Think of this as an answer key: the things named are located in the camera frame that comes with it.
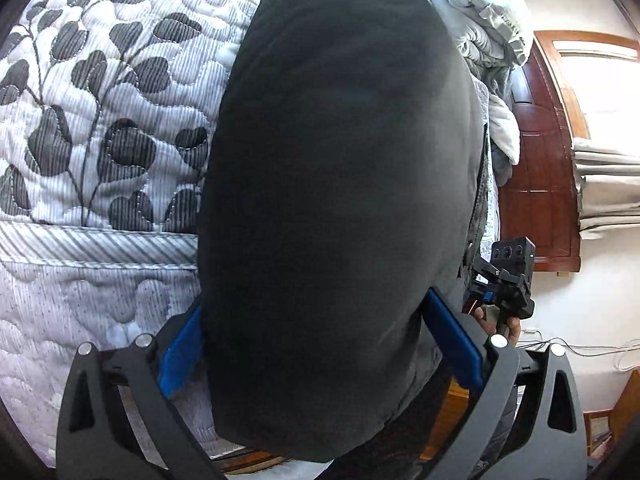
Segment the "person's right hand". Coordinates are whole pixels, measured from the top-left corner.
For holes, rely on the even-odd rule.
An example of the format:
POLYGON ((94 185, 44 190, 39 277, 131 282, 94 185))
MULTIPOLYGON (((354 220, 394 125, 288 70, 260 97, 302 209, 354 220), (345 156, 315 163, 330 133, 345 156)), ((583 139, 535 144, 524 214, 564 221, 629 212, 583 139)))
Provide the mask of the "person's right hand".
POLYGON ((511 346, 515 347, 518 344, 522 331, 519 318, 507 318, 504 321, 499 321, 497 309, 487 306, 475 308, 472 315, 489 336, 500 334, 506 337, 511 346))

